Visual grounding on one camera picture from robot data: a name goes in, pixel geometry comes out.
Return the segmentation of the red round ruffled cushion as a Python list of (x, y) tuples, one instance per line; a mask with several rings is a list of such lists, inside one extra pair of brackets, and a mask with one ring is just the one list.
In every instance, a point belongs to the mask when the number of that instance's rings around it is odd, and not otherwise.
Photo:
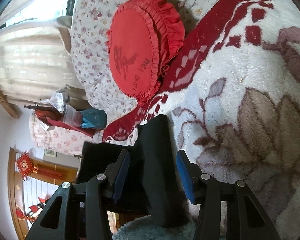
[(167, 0), (129, 0), (118, 7), (107, 36), (115, 83), (139, 105), (146, 104), (183, 45), (179, 13)]

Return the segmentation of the black pants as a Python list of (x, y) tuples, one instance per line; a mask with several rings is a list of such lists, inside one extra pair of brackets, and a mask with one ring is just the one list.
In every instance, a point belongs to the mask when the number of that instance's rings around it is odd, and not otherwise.
[(138, 126), (132, 146), (85, 142), (76, 182), (86, 183), (117, 161), (122, 150), (130, 155), (129, 168), (120, 199), (110, 204), (115, 213), (150, 215), (155, 224), (177, 228), (188, 222), (175, 175), (166, 115), (158, 115)]

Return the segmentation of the red chinese knot decoration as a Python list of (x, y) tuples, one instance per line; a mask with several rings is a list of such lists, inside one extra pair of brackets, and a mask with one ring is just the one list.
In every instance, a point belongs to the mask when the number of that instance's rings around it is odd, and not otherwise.
[(21, 174), (24, 181), (27, 181), (33, 173), (55, 180), (61, 180), (64, 178), (64, 173), (62, 171), (58, 171), (56, 167), (36, 164), (30, 157), (28, 151), (22, 153), (15, 163), (17, 165), (18, 172)]

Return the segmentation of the teal bag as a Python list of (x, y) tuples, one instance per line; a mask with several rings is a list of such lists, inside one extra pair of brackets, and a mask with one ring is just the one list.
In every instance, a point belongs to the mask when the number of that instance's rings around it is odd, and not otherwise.
[(104, 129), (107, 125), (107, 115), (104, 110), (95, 108), (81, 111), (82, 128)]

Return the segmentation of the light blue fluffy rug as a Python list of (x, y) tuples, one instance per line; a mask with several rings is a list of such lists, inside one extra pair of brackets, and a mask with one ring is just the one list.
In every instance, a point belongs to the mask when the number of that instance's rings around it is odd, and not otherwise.
[(163, 228), (155, 224), (151, 216), (145, 216), (121, 226), (117, 233), (112, 235), (112, 239), (193, 239), (195, 231), (194, 222), (188, 222), (178, 228)]

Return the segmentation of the clear plastic bag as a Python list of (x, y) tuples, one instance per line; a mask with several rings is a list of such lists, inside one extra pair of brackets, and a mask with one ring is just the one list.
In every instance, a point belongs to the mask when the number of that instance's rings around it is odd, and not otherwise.
[(46, 104), (54, 107), (63, 116), (63, 122), (72, 127), (81, 127), (82, 115), (80, 111), (69, 105), (69, 87), (64, 86), (55, 91), (49, 99), (43, 99), (41, 104)]

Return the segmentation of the beige curtain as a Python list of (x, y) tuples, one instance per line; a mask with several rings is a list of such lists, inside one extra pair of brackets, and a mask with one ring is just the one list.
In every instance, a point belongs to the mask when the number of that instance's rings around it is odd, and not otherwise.
[(64, 86), (85, 97), (72, 63), (67, 3), (11, 0), (0, 15), (0, 90), (8, 102), (40, 102)]

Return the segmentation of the red white plush blanket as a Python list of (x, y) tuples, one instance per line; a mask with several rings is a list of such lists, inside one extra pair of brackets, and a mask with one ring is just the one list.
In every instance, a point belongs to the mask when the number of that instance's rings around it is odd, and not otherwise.
[(300, 239), (300, 11), (291, 0), (219, 0), (187, 37), (158, 95), (108, 126), (132, 145), (168, 117), (172, 148), (217, 180), (243, 180), (281, 239)]

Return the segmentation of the floral white quilt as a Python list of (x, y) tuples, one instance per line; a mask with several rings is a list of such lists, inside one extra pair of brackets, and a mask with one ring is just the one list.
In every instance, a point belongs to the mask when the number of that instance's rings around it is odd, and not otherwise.
[(223, 90), (225, 77), (217, 77), (216, 68), (203, 64), (217, 45), (233, 0), (165, 0), (179, 12), (186, 36), (176, 57), (161, 76), (161, 86), (148, 103), (138, 105), (119, 90), (110, 69), (107, 31), (116, 9), (129, 0), (76, 0), (71, 29), (71, 52), (74, 70), (85, 88), (92, 107), (106, 112), (107, 127), (84, 132), (55, 126), (46, 131), (37, 118), (30, 120), (31, 137), (45, 155), (82, 154), (86, 141), (132, 145), (137, 126), (159, 114), (170, 114), (173, 145), (187, 153), (218, 150), (231, 144), (235, 132), (230, 125), (207, 129), (205, 109), (215, 100), (213, 94)]

